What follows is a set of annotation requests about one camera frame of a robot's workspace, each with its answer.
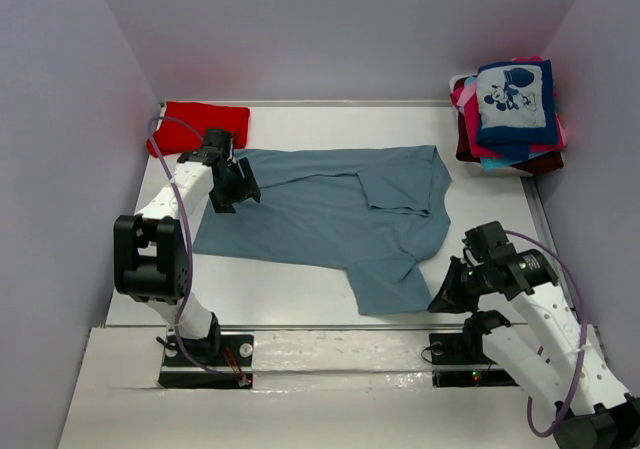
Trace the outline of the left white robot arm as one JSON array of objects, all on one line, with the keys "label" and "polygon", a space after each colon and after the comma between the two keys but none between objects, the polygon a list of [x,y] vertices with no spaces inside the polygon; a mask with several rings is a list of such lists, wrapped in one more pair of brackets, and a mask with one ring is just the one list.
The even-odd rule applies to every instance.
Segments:
[{"label": "left white robot arm", "polygon": [[215,213],[233,214],[236,204],[260,198],[248,159],[235,158],[232,134],[208,128],[198,149],[179,156],[151,202],[114,222],[116,291],[156,311],[190,362],[204,365],[219,357],[221,329],[216,315],[191,293],[189,216],[204,199]]}]

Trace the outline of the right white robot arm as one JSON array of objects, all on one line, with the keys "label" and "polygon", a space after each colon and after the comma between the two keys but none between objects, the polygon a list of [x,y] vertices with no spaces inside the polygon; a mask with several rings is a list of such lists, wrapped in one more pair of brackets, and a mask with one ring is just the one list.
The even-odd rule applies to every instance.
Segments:
[{"label": "right white robot arm", "polygon": [[550,417],[539,438],[559,448],[636,448],[639,399],[610,371],[588,339],[582,302],[569,304],[541,243],[518,251],[510,232],[490,222],[466,232],[451,257],[431,313],[466,314],[462,329],[433,335],[435,365],[501,367]]}]

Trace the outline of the grey-blue t-shirt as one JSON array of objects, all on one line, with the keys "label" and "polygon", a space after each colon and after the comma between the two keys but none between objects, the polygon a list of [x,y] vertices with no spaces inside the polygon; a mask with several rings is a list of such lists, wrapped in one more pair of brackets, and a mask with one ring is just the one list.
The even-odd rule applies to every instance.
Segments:
[{"label": "grey-blue t-shirt", "polygon": [[441,249],[448,169],[432,145],[383,149],[244,149],[261,200],[207,207],[195,253],[340,269],[362,315],[422,311],[421,262]]}]

